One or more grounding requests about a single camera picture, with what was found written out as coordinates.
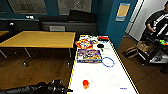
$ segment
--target table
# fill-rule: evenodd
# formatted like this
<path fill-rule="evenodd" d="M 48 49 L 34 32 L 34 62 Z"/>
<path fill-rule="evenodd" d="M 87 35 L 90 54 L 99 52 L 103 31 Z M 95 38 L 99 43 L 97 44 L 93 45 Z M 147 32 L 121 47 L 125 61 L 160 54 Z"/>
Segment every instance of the table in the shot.
<path fill-rule="evenodd" d="M 114 66 L 106 67 L 103 63 L 78 63 L 75 60 L 69 82 L 69 88 L 73 90 L 70 94 L 137 94 L 138 91 L 113 44 L 110 41 L 100 43 L 104 45 L 103 51 L 97 48 L 97 44 L 93 44 L 93 49 L 100 50 L 102 58 L 111 58 Z M 87 89 L 83 88 L 83 80 L 89 81 Z"/>
<path fill-rule="evenodd" d="M 1 36 L 4 36 L 5 34 L 8 34 L 9 33 L 9 31 L 0 31 L 0 37 Z M 7 58 L 7 56 L 2 52 L 2 50 L 0 50 L 0 53 L 5 57 L 5 58 Z"/>
<path fill-rule="evenodd" d="M 75 33 L 73 32 L 46 32 L 46 31 L 22 31 L 21 33 L 0 43 L 0 47 L 26 47 L 35 48 L 73 48 Z"/>

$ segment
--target wall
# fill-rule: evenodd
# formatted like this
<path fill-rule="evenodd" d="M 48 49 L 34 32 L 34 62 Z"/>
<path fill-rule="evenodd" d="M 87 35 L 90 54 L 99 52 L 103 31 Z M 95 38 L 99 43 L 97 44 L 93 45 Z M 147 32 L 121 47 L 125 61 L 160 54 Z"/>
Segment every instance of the wall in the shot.
<path fill-rule="evenodd" d="M 98 13 L 97 13 L 97 22 L 98 22 L 98 34 L 104 35 L 106 33 L 110 13 L 111 6 L 113 0 L 99 0 L 98 3 Z"/>
<path fill-rule="evenodd" d="M 122 37 L 125 33 L 125 29 L 132 15 L 132 12 L 135 8 L 137 0 L 111 0 L 111 1 L 109 0 L 109 2 L 111 3 L 103 4 L 101 8 L 98 9 L 98 13 L 100 13 L 100 11 L 102 10 L 110 11 L 110 15 L 109 13 L 104 12 L 103 14 L 101 14 L 100 17 L 98 17 L 99 18 L 98 32 L 100 35 L 108 35 L 110 40 L 113 42 L 115 49 L 118 49 L 120 42 L 122 40 Z M 116 18 L 116 14 L 118 12 L 120 3 L 130 3 L 131 5 L 129 8 L 128 14 L 125 18 L 125 21 L 116 22 L 115 18 Z"/>
<path fill-rule="evenodd" d="M 58 12 L 57 0 L 44 0 L 46 4 L 46 10 L 48 16 L 60 16 Z M 9 6 L 7 0 L 0 0 L 0 3 L 6 13 L 0 13 L 0 18 L 4 19 L 26 19 L 26 14 L 15 14 L 12 12 L 11 7 Z M 92 0 L 92 13 L 97 13 L 97 4 L 98 0 Z M 42 15 L 33 14 L 35 20 Z"/>
<path fill-rule="evenodd" d="M 130 23 L 125 32 L 128 33 L 131 37 L 133 37 L 137 41 L 139 41 L 146 27 L 145 21 L 147 20 L 147 18 L 152 13 L 159 10 L 163 10 L 164 4 L 166 1 L 167 0 L 152 0 L 152 4 L 151 4 L 151 0 L 139 0 L 135 8 L 135 11 L 133 12 L 133 15 L 131 17 Z M 142 7 L 140 9 L 138 16 L 135 19 L 135 15 L 137 15 L 137 10 L 139 10 L 141 4 L 142 4 Z"/>
<path fill-rule="evenodd" d="M 129 22 L 133 9 L 137 0 L 92 0 L 92 13 L 97 14 L 98 33 L 100 35 L 108 35 L 114 43 L 114 47 L 118 49 L 119 44 L 124 35 L 126 26 Z M 26 19 L 25 14 L 14 14 L 8 5 L 7 0 L 0 0 L 2 7 L 6 13 L 0 13 L 0 18 L 4 19 Z M 58 14 L 57 0 L 45 0 L 47 7 L 47 15 L 60 16 Z M 120 3 L 131 3 L 128 15 L 124 22 L 116 22 L 115 17 Z M 33 15 L 35 19 L 42 15 Z"/>

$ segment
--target poster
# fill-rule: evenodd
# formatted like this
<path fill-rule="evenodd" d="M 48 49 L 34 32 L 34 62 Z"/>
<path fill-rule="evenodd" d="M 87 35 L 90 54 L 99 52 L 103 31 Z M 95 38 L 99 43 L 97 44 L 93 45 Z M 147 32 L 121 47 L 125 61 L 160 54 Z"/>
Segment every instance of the poster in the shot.
<path fill-rule="evenodd" d="M 47 14 L 44 0 L 8 0 L 14 13 Z"/>
<path fill-rule="evenodd" d="M 130 4 L 129 3 L 120 3 L 116 21 L 124 21 L 125 17 L 127 16 L 128 10 L 129 10 Z"/>
<path fill-rule="evenodd" d="M 69 15 L 69 10 L 91 12 L 92 0 L 57 0 L 60 15 Z"/>

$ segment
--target red object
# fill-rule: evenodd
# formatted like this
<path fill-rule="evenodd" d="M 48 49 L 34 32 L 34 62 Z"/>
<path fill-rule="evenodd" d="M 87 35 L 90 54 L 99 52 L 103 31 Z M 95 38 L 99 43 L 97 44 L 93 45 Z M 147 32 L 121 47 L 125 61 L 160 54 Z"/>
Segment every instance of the red object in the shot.
<path fill-rule="evenodd" d="M 80 48 L 80 49 L 92 49 L 93 44 L 88 41 L 87 39 L 82 39 L 79 41 L 76 41 L 75 44 Z"/>
<path fill-rule="evenodd" d="M 168 45 L 168 43 L 164 43 L 164 45 Z"/>
<path fill-rule="evenodd" d="M 99 36 L 99 39 L 106 39 L 106 40 L 109 40 L 108 37 L 104 37 L 104 36 Z"/>
<path fill-rule="evenodd" d="M 87 89 L 89 87 L 89 82 L 87 80 L 83 80 L 83 88 Z"/>

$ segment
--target floor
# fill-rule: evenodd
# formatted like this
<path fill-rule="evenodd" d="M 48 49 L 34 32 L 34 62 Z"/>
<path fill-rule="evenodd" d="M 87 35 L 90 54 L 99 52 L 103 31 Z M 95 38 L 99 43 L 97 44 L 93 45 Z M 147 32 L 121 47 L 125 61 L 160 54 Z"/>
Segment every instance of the floor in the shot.
<path fill-rule="evenodd" d="M 64 86 L 69 85 L 74 60 L 74 53 L 69 58 L 69 49 L 30 48 L 31 58 L 23 48 L 1 49 L 8 58 L 0 56 L 0 89 L 36 85 L 39 82 L 48 84 L 57 79 L 62 79 Z"/>
<path fill-rule="evenodd" d="M 123 52 L 136 43 L 132 38 L 124 37 L 117 52 L 139 93 L 168 94 L 168 74 L 161 73 L 161 67 L 142 66 L 142 62 L 137 57 L 131 59 L 124 57 Z"/>

